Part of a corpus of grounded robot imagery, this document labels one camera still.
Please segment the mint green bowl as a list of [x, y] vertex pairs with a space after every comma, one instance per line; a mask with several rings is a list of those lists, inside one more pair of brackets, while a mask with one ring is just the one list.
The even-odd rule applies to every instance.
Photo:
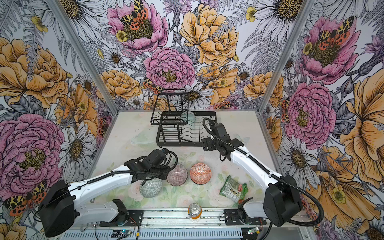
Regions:
[[180, 116], [182, 123], [192, 125], [196, 121], [196, 116], [192, 111], [184, 111]]

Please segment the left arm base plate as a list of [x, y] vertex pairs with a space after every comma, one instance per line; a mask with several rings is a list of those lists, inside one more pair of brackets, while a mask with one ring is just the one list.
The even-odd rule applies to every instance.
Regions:
[[144, 210], [127, 210], [119, 213], [111, 222], [100, 222], [100, 227], [140, 227]]

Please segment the pink striped bowl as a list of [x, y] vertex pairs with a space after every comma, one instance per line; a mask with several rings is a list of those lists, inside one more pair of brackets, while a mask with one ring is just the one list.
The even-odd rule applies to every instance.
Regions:
[[177, 166], [168, 173], [167, 182], [174, 187], [183, 185], [188, 179], [188, 171], [185, 166], [177, 164]]

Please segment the green circuit board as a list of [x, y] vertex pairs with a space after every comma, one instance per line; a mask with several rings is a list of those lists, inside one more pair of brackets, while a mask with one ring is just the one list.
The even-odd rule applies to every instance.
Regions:
[[113, 240], [122, 240], [128, 237], [131, 237], [134, 232], [131, 230], [121, 229], [121, 230], [113, 230], [110, 238]]

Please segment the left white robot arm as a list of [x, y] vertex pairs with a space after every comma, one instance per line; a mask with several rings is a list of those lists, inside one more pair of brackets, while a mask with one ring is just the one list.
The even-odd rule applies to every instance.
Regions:
[[129, 212], [121, 200], [104, 204], [91, 203], [91, 200], [137, 181], [165, 180], [178, 161], [176, 153], [155, 149], [147, 156], [128, 160], [116, 169], [88, 180], [70, 184], [58, 181], [49, 189], [37, 211], [45, 236], [56, 237], [72, 226], [96, 222], [124, 225]]

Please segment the grey green patterned bowl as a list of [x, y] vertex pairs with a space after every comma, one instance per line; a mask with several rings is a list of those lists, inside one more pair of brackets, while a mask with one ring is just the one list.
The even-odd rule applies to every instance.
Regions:
[[160, 179], [148, 179], [144, 180], [140, 185], [140, 194], [144, 198], [156, 197], [163, 188], [163, 182]]

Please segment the orange patterned bowl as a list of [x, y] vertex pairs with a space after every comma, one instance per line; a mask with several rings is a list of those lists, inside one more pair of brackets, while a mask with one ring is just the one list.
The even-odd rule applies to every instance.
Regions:
[[210, 181], [211, 177], [211, 169], [205, 163], [196, 163], [190, 169], [190, 178], [195, 184], [205, 185]]

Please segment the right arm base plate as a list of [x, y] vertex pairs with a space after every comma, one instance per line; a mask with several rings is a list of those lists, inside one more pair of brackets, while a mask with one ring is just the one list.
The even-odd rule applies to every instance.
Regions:
[[265, 226], [267, 221], [263, 218], [251, 218], [240, 209], [224, 209], [226, 226]]

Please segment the green snack packet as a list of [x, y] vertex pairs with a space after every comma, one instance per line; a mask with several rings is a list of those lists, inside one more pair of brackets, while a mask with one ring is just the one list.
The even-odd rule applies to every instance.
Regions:
[[241, 204], [245, 200], [248, 193], [248, 186], [246, 183], [240, 184], [231, 176], [226, 178], [225, 184], [220, 190], [220, 195], [229, 198], [235, 203]]

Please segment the orange lidded jar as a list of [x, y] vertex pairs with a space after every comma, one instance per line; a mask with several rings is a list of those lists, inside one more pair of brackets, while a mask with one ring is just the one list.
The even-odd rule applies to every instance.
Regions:
[[192, 222], [197, 222], [202, 215], [202, 207], [198, 203], [192, 203], [188, 207], [188, 216]]

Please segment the aluminium front rail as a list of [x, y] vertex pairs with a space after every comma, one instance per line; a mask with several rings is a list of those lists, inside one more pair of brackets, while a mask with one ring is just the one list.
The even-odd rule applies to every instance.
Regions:
[[73, 226], [56, 236], [57, 240], [112, 240], [113, 230], [131, 230], [131, 237], [123, 240], [315, 240], [311, 227], [299, 227], [285, 223], [281, 227], [226, 226], [224, 209], [203, 208], [201, 218], [192, 222], [187, 208], [143, 209], [140, 227], [100, 227], [100, 223]]

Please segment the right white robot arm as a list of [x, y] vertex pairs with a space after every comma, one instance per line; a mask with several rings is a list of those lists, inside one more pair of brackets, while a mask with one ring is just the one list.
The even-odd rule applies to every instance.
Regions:
[[241, 216], [268, 219], [280, 227], [301, 211], [300, 193], [293, 178], [283, 177], [260, 162], [240, 140], [231, 139], [223, 124], [204, 118], [203, 126], [210, 134], [202, 139], [204, 151], [219, 151], [221, 156], [241, 167], [262, 188], [263, 200], [250, 198], [243, 201]]

